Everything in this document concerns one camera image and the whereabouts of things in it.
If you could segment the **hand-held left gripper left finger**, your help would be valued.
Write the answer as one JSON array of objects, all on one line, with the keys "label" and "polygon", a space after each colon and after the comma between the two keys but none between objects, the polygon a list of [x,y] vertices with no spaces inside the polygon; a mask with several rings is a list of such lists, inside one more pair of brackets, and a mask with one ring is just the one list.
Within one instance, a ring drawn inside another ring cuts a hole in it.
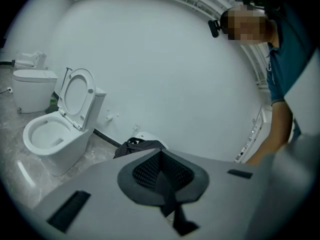
[{"label": "hand-held left gripper left finger", "polygon": [[155,149],[123,166],[117,175],[120,190],[138,205],[172,209],[172,155]]}]

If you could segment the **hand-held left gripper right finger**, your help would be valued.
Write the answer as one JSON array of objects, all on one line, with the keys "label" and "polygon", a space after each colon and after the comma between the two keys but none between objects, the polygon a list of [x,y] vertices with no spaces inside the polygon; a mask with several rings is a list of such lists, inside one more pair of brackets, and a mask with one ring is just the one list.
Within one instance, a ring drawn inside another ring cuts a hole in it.
[{"label": "hand-held left gripper right finger", "polygon": [[161,213],[167,217],[174,213],[172,227],[181,235],[187,235],[199,226],[186,219],[182,205],[199,200],[209,185],[208,173],[167,150],[159,155],[159,194],[164,199]]}]

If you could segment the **black backpack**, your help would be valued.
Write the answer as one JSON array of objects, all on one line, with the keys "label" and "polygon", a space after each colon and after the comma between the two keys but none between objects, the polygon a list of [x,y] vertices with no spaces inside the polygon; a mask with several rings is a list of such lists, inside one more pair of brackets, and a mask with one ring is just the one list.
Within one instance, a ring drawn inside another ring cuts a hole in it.
[{"label": "black backpack", "polygon": [[116,149],[113,158],[117,159],[126,155],[150,149],[165,148],[166,147],[158,140],[144,140],[137,137],[131,137]]}]

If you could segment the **person's right forearm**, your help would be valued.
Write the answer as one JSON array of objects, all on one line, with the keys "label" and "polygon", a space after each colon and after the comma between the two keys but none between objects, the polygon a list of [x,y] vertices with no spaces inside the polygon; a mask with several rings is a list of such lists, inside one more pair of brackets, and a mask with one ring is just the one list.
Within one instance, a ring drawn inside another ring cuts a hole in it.
[{"label": "person's right forearm", "polygon": [[285,101],[273,103],[269,134],[246,163],[258,165],[266,155],[277,152],[288,142],[292,125],[293,114],[287,103]]}]

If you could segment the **white toilet with open seat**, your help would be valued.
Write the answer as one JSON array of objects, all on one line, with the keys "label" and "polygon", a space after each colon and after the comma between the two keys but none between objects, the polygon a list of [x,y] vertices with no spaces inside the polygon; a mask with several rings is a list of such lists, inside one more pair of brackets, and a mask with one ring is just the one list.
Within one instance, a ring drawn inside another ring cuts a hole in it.
[{"label": "white toilet with open seat", "polygon": [[89,70],[75,69],[60,91],[58,110],[26,125],[24,145],[50,174],[65,174],[84,154],[105,96]]}]

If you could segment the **boxy white closed-lid toilet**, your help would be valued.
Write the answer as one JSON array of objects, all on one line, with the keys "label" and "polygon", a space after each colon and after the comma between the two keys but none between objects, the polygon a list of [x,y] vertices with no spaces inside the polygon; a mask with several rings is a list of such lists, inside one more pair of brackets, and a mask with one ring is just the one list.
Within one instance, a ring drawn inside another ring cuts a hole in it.
[{"label": "boxy white closed-lid toilet", "polygon": [[12,75],[12,90],[18,111],[30,114],[49,108],[57,79],[56,74],[50,70],[15,70]]}]

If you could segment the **person's blue shirt torso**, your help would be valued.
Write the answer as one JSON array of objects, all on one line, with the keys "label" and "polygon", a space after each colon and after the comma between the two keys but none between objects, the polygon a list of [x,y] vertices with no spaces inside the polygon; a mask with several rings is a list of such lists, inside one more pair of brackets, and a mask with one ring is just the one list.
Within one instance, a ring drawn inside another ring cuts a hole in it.
[{"label": "person's blue shirt torso", "polygon": [[[279,11],[267,17],[276,23],[279,37],[278,48],[267,43],[270,65],[267,84],[272,106],[285,101],[285,95],[302,74],[316,45],[302,18],[289,4],[283,4]],[[300,134],[298,124],[293,121],[290,135],[297,138]]]}]

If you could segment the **white toilet with angular tank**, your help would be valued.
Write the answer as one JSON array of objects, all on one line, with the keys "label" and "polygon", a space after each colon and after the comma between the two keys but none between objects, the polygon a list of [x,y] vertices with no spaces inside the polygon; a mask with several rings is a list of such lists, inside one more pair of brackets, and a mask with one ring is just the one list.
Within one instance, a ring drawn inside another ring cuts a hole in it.
[{"label": "white toilet with angular tank", "polygon": [[42,51],[36,51],[33,54],[21,53],[14,62],[14,67],[18,70],[43,70],[45,69],[45,60],[47,55]]}]

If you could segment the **white wall pipe fitting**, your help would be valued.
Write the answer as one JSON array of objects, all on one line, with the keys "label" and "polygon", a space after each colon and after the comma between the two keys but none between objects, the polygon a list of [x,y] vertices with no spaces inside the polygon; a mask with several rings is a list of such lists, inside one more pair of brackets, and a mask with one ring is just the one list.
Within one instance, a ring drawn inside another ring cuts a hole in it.
[{"label": "white wall pipe fitting", "polygon": [[106,115],[106,117],[105,117],[105,119],[106,119],[107,122],[110,122],[110,121],[112,121],[113,119],[118,118],[118,117],[119,117],[119,114],[118,114],[118,113],[112,111],[110,108],[107,109],[107,115]]}]

